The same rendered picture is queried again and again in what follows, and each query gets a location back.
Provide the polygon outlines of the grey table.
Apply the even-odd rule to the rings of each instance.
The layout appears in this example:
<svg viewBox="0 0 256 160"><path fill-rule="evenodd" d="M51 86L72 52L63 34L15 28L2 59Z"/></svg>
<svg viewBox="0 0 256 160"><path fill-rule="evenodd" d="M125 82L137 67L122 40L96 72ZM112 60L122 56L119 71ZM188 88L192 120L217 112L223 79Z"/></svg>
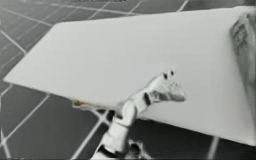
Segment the grey table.
<svg viewBox="0 0 256 160"><path fill-rule="evenodd" d="M61 22L11 69L7 83L112 108L174 71L183 102L143 118L256 146L256 122L230 29L247 6Z"/></svg>

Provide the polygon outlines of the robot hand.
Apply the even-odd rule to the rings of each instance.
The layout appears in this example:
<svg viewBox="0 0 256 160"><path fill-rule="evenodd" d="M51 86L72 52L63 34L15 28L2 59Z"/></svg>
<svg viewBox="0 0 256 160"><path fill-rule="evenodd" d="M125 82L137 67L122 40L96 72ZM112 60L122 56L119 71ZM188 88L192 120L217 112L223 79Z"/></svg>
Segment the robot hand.
<svg viewBox="0 0 256 160"><path fill-rule="evenodd" d="M184 102L185 93L175 80L175 71L170 69L154 77L145 87L143 98L147 105L161 101Z"/></svg>

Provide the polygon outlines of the grey mesh tray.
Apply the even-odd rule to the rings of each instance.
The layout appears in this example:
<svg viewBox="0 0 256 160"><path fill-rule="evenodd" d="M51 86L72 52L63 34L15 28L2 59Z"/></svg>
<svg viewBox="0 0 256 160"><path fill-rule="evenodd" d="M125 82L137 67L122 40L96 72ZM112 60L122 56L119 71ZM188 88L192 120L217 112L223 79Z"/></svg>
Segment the grey mesh tray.
<svg viewBox="0 0 256 160"><path fill-rule="evenodd" d="M248 103L256 120L256 14L242 14L231 27L230 36Z"/></svg>

